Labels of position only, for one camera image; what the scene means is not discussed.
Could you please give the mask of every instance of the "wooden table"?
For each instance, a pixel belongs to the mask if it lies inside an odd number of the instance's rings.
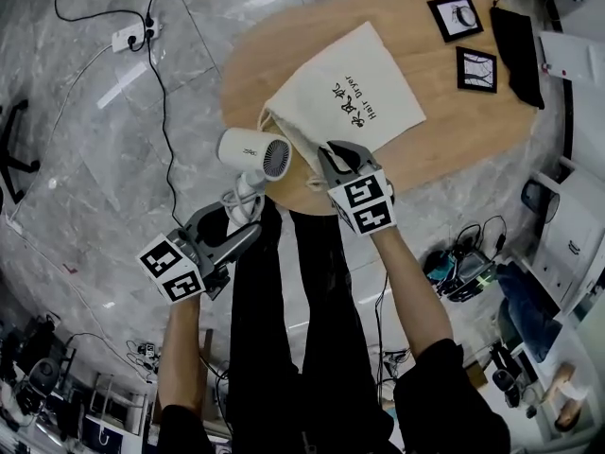
[[[396,192],[471,166],[525,140],[535,109],[509,87],[489,10],[473,0],[484,31],[445,44],[428,0],[329,0],[268,17],[239,41],[223,71],[221,108],[228,127],[256,129],[264,103],[323,48],[366,21],[372,22],[420,102],[426,121],[374,153]],[[456,46],[498,56],[495,95],[457,85]],[[305,186],[311,168],[296,152],[287,175],[268,195],[287,209],[334,214],[327,194]]]

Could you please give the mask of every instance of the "power strip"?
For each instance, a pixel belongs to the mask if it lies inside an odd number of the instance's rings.
[[[130,48],[129,38],[132,36],[136,38],[136,41],[132,46],[135,48],[140,47],[141,43],[145,38],[145,31],[147,29],[153,30],[153,37],[151,37],[152,41],[160,37],[160,30],[162,29],[162,27],[160,26],[158,19],[153,19],[152,27],[145,28],[143,24],[140,23],[135,24],[134,26],[127,26],[126,28],[122,28],[122,30],[114,32],[112,35],[113,52],[118,53]]]

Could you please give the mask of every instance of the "person's hair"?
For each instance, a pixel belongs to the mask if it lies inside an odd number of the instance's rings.
[[[582,411],[578,410],[578,412],[576,412],[576,415],[574,416],[574,418],[571,419],[567,424],[562,424],[559,422],[559,419],[557,419],[555,421],[555,429],[558,430],[559,432],[569,432],[578,423],[579,415],[581,413],[582,413]]]

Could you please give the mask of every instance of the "black t-shirt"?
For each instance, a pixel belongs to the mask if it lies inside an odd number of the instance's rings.
[[[510,453],[506,423],[473,387],[462,361],[461,348],[442,340],[397,381],[395,408],[406,452]],[[201,420],[179,406],[164,409],[158,451],[214,453]]]

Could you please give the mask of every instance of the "gray tile floor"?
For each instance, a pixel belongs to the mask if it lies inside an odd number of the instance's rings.
[[[144,11],[147,1],[59,0],[59,6],[63,14],[78,16],[120,7]],[[223,130],[221,68],[238,36],[273,12],[316,1],[155,1],[153,13],[164,28],[153,44],[153,59],[169,92],[167,127],[177,154],[172,177],[181,218],[217,200],[232,184],[233,172],[217,162],[214,146]],[[543,27],[538,0],[505,1],[532,16],[534,32]],[[30,190],[18,209],[7,200],[0,219],[0,267],[31,311],[61,315],[65,336],[104,334],[122,354],[126,340],[161,343],[168,315],[134,261],[153,237],[173,226],[164,180],[169,154],[160,126],[162,94],[147,56],[103,53],[74,87],[55,130],[54,124],[78,71],[110,43],[114,31],[132,22],[132,16],[113,15],[68,24],[56,18],[53,0],[0,0],[0,104],[6,110],[19,96],[28,97],[14,153],[26,161],[43,159],[37,176],[14,175]],[[138,69],[142,74],[128,83]],[[531,216],[519,202],[521,187],[532,168],[553,163],[562,141],[561,89],[548,79],[542,88],[546,111],[538,114],[525,143],[397,198],[399,227],[415,254],[449,240],[465,223],[494,214],[505,216],[509,237],[527,234]],[[367,299],[379,292],[384,271],[368,239],[344,229],[343,236],[354,297],[372,345],[377,335],[373,301]],[[285,322],[300,362],[308,307],[288,216],[280,255]],[[467,350],[489,342],[489,317],[499,298],[494,288],[463,306],[447,305]],[[203,303],[200,325],[216,330],[219,359],[228,357],[230,305],[229,290],[215,303]],[[406,344],[389,298],[385,341],[388,348]],[[78,344],[78,354],[93,368],[145,387],[98,340],[80,338]]]

